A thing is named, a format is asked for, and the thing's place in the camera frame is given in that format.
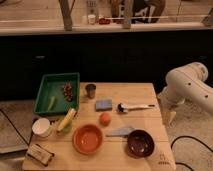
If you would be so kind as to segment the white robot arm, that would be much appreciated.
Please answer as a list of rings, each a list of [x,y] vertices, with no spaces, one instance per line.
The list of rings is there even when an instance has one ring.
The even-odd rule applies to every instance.
[[[205,84],[207,67],[193,62],[170,70],[166,75],[166,86],[158,94],[164,125],[169,125],[176,116],[175,108],[186,99],[213,114],[213,88]]]

